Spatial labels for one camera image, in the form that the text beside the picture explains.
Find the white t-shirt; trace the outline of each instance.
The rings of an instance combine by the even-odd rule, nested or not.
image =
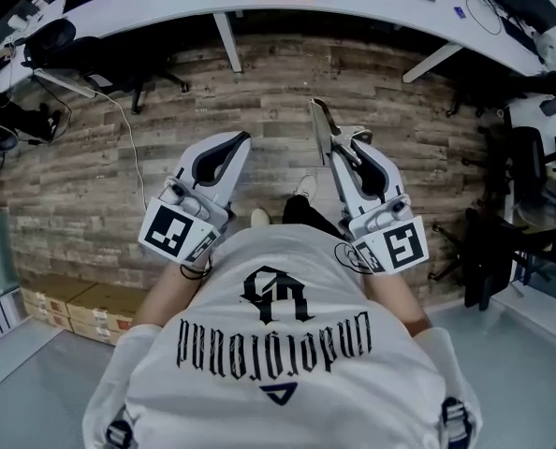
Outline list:
[[[446,447],[447,396],[476,434],[448,334],[412,339],[363,295],[348,249],[302,225],[226,241],[188,309],[120,338],[84,417],[86,446],[104,447],[123,405],[139,448]]]

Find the gray floor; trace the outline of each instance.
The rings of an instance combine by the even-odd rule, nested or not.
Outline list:
[[[453,338],[485,426],[478,448],[556,447],[556,345],[504,312],[432,320]],[[0,384],[0,448],[82,448],[80,421],[112,348],[62,333]]]
[[[477,449],[556,448],[556,345],[492,305],[431,318],[450,332],[480,400]]]
[[[80,422],[112,347],[62,332],[0,384],[0,449],[81,449]]]

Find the floor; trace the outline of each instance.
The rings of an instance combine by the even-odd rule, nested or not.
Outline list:
[[[480,401],[484,427],[476,448],[555,449],[556,341],[497,304],[431,319],[449,331]],[[112,349],[63,331],[12,372],[0,383],[0,447],[83,447],[82,414]]]
[[[30,340],[35,330],[51,329],[30,323],[14,332]],[[8,351],[24,351],[18,341],[4,343]],[[0,448],[84,448],[82,416],[112,352],[112,346],[62,331],[30,356],[0,383]]]
[[[476,449],[555,449],[556,338],[497,303],[431,319],[449,332],[477,394],[484,427]]]
[[[286,35],[240,36],[244,73],[229,69],[220,42],[184,51],[170,68],[191,92],[164,80],[148,84],[133,126],[147,198],[190,144],[217,132],[245,130],[253,149],[234,195],[234,228],[246,227],[261,206],[280,221],[299,179],[317,176],[314,206],[333,222],[341,203],[328,168],[321,167],[307,101],[324,99],[337,124],[372,129],[373,144],[399,167],[415,213],[426,226],[431,259],[405,272],[422,301],[461,295],[455,278],[431,283],[455,251],[432,233],[438,221],[462,228],[464,211],[482,196],[483,170],[463,156],[484,160],[474,110],[445,115],[454,94],[450,80],[427,75],[412,84],[401,76],[423,55],[353,40]],[[21,279],[65,273],[100,282],[149,287],[164,261],[137,243],[143,217],[134,154],[122,115],[110,102],[53,89],[72,107],[72,124],[49,146],[21,147],[0,172],[0,206],[9,214],[11,248]],[[13,99],[25,108],[54,102],[36,83]],[[125,109],[130,98],[118,94]]]

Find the cable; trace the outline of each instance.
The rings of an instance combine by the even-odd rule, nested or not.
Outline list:
[[[503,22],[501,22],[501,16],[499,15],[499,13],[496,11],[496,8],[494,7],[494,5],[492,4],[492,2],[490,0],[482,0],[483,2],[486,2],[487,6],[490,7],[490,9],[492,10],[492,12],[494,13],[494,15],[496,15],[496,18],[499,21],[499,30],[498,32],[491,32],[488,28],[486,28],[481,22],[480,20],[478,20],[476,18],[476,16],[474,15],[474,13],[472,13],[472,10],[469,8],[469,0],[465,0],[465,6],[467,7],[467,11],[469,12],[469,14],[472,16],[472,18],[477,22],[478,25],[480,25],[484,30],[486,30],[489,34],[491,35],[499,35],[502,31],[503,31]]]
[[[349,260],[348,263],[350,263],[350,265],[347,264],[345,261],[341,261],[341,258],[339,258],[337,252],[338,249],[341,247],[341,245],[345,247],[344,255],[348,258]],[[345,268],[349,268],[352,271],[355,271],[357,274],[372,274],[372,272],[359,259],[359,256],[355,251],[355,249],[353,248],[353,246],[351,246],[347,242],[341,242],[338,243],[336,246],[334,246],[334,257],[336,258],[336,261],[338,261],[342,266],[344,266]]]
[[[59,135],[55,135],[55,138],[53,138],[51,141],[48,141],[48,143],[52,143],[52,142],[58,140],[59,138],[61,138],[64,135],[64,133],[66,132],[66,130],[68,129],[68,127],[70,126],[70,123],[72,122],[72,109],[65,102],[63,102],[57,96],[55,96],[55,94],[43,84],[43,82],[37,77],[37,75],[35,75],[35,70],[33,70],[33,77],[35,78],[37,83],[43,87],[43,90],[45,90],[48,94],[53,96],[53,98],[55,98],[58,102],[60,102],[62,105],[64,105],[68,109],[68,121],[66,123],[66,127],[64,128],[64,131],[62,133],[60,133]]]
[[[100,94],[101,96],[105,96],[106,98],[108,98],[108,100],[111,103],[113,103],[114,105],[116,105],[120,109],[120,111],[122,112],[122,116],[124,117],[124,121],[126,122],[126,125],[128,126],[128,135],[130,135],[130,143],[132,144],[132,151],[135,154],[135,168],[137,169],[137,173],[139,174],[139,178],[140,178],[140,193],[141,193],[141,196],[143,198],[143,208],[145,209],[145,212],[147,212],[147,203],[145,202],[145,180],[143,179],[143,175],[140,173],[140,169],[139,169],[139,157],[137,155],[137,147],[135,146],[135,140],[132,138],[132,126],[130,126],[130,123],[128,122],[128,119],[126,118],[126,114],[124,113],[124,109],[122,108],[122,105],[120,105],[120,103],[118,103],[115,100],[112,100],[106,94],[96,92],[95,90],[94,90],[94,92],[96,94]]]

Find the person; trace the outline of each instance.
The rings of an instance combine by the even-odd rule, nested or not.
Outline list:
[[[89,402],[87,448],[474,445],[450,337],[401,276],[364,270],[315,186],[303,178],[283,224],[255,210],[205,273],[165,268]]]
[[[13,50],[0,50],[0,59],[9,58]],[[55,111],[50,115],[46,105],[41,104],[39,110],[25,110],[12,102],[5,94],[0,93],[0,128],[1,126],[14,132],[22,131],[26,135],[43,141],[52,141],[55,136],[61,113]],[[8,138],[9,131],[0,129],[0,140]]]

